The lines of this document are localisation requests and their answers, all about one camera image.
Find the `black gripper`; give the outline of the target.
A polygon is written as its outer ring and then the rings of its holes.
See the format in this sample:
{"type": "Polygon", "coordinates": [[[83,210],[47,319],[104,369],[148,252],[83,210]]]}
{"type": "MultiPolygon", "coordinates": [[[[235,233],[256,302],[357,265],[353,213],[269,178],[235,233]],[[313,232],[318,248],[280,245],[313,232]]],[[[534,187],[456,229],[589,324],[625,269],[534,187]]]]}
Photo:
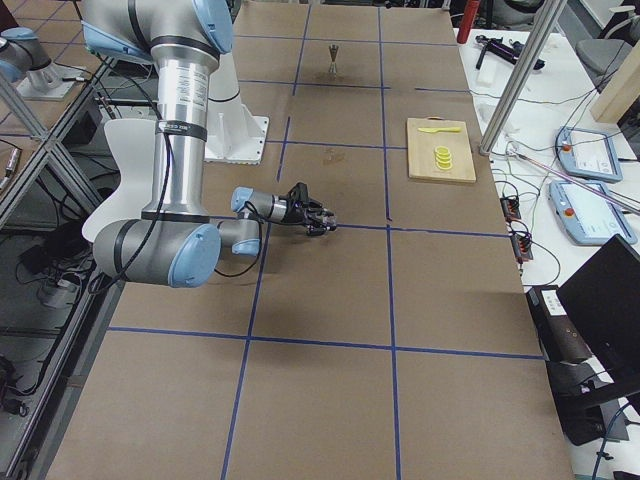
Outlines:
{"type": "Polygon", "coordinates": [[[293,197],[287,199],[287,210],[284,215],[286,225],[306,226],[306,235],[309,237],[322,236],[328,232],[319,220],[329,220],[335,218],[335,213],[324,207],[318,201],[296,200],[293,197]]]}

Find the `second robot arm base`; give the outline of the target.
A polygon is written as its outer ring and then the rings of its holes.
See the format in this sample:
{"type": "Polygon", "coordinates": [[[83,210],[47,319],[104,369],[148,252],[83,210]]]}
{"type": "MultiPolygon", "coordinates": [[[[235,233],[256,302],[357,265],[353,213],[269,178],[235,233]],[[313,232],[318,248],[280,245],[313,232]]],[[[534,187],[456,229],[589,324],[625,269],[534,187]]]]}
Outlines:
{"type": "Polygon", "coordinates": [[[55,63],[33,30],[14,27],[1,32],[1,77],[18,83],[23,98],[61,101],[74,85],[84,81],[81,73],[55,63]]]}

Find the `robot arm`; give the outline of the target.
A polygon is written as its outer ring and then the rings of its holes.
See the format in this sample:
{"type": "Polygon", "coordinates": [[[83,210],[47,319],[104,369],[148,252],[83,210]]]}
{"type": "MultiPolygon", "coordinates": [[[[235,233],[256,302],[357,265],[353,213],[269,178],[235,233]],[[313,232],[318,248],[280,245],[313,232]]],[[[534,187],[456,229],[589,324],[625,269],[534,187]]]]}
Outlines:
{"type": "Polygon", "coordinates": [[[113,281],[194,288],[215,272],[220,252],[259,256],[264,223],[303,227],[320,236],[334,214],[298,183],[284,195],[239,187],[236,218],[213,223],[202,206],[208,161],[256,163],[268,121],[241,102],[233,62],[233,25],[223,1],[89,1],[82,21],[94,53],[149,64],[158,74],[153,173],[139,217],[88,222],[93,256],[113,281]]]}

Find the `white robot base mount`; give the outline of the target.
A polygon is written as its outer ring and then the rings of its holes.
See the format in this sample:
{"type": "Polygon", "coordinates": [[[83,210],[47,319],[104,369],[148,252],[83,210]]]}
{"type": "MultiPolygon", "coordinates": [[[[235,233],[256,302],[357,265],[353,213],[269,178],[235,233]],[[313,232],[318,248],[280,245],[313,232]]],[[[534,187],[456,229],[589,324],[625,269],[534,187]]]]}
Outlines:
{"type": "Polygon", "coordinates": [[[242,101],[233,55],[221,55],[209,78],[205,161],[259,164],[268,127],[269,118],[254,116],[242,101]]]}

